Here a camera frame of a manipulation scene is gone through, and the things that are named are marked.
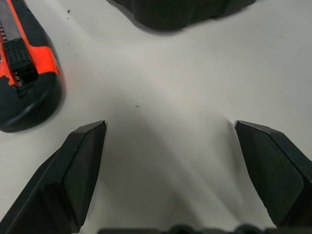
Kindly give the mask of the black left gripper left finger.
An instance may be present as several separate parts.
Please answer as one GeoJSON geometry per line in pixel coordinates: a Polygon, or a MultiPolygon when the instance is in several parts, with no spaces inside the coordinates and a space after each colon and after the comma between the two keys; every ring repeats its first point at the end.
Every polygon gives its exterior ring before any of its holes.
{"type": "Polygon", "coordinates": [[[97,183],[106,130],[102,120],[71,132],[0,221],[0,234],[79,233],[97,183]]]}

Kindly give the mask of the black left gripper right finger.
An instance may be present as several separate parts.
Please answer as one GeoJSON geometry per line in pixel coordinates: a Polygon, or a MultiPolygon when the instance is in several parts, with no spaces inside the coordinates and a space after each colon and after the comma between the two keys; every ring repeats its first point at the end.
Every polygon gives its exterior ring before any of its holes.
{"type": "Polygon", "coordinates": [[[312,161],[282,132],[234,125],[251,182],[274,225],[312,227],[312,161]]]}

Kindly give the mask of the orange black utility knife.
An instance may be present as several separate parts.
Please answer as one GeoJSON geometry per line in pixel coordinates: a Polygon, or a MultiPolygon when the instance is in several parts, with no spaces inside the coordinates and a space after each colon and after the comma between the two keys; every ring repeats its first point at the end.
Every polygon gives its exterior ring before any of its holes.
{"type": "Polygon", "coordinates": [[[48,34],[25,0],[0,0],[0,131],[41,124],[62,96],[61,69],[48,34]]]}

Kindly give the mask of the black plastic object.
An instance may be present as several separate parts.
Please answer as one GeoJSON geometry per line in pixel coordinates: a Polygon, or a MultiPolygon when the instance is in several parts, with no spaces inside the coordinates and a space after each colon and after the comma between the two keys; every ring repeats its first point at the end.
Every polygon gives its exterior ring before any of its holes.
{"type": "Polygon", "coordinates": [[[210,18],[235,14],[257,0],[109,0],[139,24],[157,31],[177,31],[210,18]]]}

